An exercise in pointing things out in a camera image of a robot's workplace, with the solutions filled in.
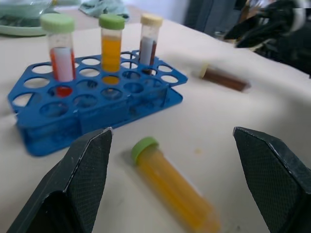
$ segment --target yellow test tube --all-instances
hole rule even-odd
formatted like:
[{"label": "yellow test tube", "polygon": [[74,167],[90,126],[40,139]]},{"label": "yellow test tube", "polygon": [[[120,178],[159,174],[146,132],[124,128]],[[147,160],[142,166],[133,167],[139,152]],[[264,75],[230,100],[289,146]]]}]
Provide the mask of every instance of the yellow test tube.
[{"label": "yellow test tube", "polygon": [[217,233],[220,222],[213,206],[180,174],[152,137],[132,149],[137,170],[159,194],[178,220],[194,233]]},{"label": "yellow test tube", "polygon": [[102,28],[102,69],[118,72],[121,60],[121,39],[125,20],[121,16],[102,14],[99,25]]}]

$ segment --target green cap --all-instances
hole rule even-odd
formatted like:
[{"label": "green cap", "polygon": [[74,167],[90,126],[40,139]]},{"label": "green cap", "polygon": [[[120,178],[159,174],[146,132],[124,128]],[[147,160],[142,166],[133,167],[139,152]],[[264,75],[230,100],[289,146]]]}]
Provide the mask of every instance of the green cap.
[{"label": "green cap", "polygon": [[132,159],[136,163],[138,156],[149,146],[158,146],[159,143],[153,137],[145,137],[132,148]]},{"label": "green cap", "polygon": [[123,17],[114,14],[102,14],[99,16],[99,26],[110,30],[124,29],[125,20]]},{"label": "green cap", "polygon": [[44,14],[40,18],[43,30],[50,33],[71,33],[74,31],[74,20],[64,14]]}]

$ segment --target orange liquid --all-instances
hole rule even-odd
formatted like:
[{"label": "orange liquid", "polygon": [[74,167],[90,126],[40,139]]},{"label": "orange liquid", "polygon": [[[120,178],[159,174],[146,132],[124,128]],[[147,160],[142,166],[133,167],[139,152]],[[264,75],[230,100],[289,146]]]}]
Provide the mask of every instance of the orange liquid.
[{"label": "orange liquid", "polygon": [[163,156],[152,148],[145,149],[137,158],[139,171],[162,197],[177,218],[196,233],[217,233],[220,223],[214,208]]},{"label": "orange liquid", "polygon": [[107,72],[120,70],[121,38],[102,36],[102,69]]},{"label": "orange liquid", "polygon": [[[53,49],[50,50],[50,58],[51,58],[54,78],[59,81],[57,63],[56,63],[55,54],[54,54]],[[73,54],[72,50],[71,50],[71,65],[72,65],[73,78],[75,79],[74,54]],[[66,97],[66,96],[70,95],[71,93],[72,93],[72,89],[69,87],[60,86],[60,87],[56,88],[56,94],[60,97]]]}]

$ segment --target white table surface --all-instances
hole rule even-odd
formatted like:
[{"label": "white table surface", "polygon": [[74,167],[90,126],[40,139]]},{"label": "white table surface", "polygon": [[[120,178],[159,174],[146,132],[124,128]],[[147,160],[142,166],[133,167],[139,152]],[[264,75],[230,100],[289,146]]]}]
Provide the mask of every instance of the white table surface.
[{"label": "white table surface", "polygon": [[[127,25],[122,50],[137,49],[139,38],[140,25]],[[74,33],[77,57],[99,54],[100,46],[99,29]],[[279,137],[310,166],[311,81],[289,66],[169,21],[161,28],[156,53],[188,76],[187,84],[175,88],[184,100],[114,130],[106,186],[93,232],[183,232],[124,160],[136,142],[151,135],[214,204],[225,228],[233,224],[241,227],[241,233],[268,233],[247,188],[233,128],[243,126]],[[0,232],[9,228],[42,177],[67,151],[31,157],[6,100],[28,65],[48,59],[44,37],[0,42]],[[249,78],[253,87],[240,93],[198,79],[192,72],[203,60]]]}]

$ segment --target test tube rack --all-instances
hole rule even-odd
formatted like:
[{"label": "test tube rack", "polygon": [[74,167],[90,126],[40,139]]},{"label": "test tube rack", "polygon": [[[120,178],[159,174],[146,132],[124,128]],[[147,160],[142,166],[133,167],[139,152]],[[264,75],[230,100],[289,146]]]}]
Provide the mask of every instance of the test tube rack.
[{"label": "test tube rack", "polygon": [[[98,64],[87,65],[86,59],[95,59]],[[187,77],[157,57],[153,66],[145,66],[138,62],[138,50],[122,52],[121,67],[116,73],[103,71],[100,60],[101,55],[75,58],[76,79],[67,83],[56,81],[52,72],[34,72],[36,67],[50,66],[50,62],[26,68],[8,100],[30,154],[50,154],[68,147],[88,132],[122,126],[176,105],[183,99],[172,87],[186,83]],[[89,70],[96,75],[88,77]],[[105,82],[111,77],[113,83]],[[43,79],[47,84],[41,83],[39,87],[26,85],[35,79]],[[69,88],[72,92],[60,97],[56,94],[59,87]],[[20,105],[16,100],[23,96],[27,96],[27,101]]]}]

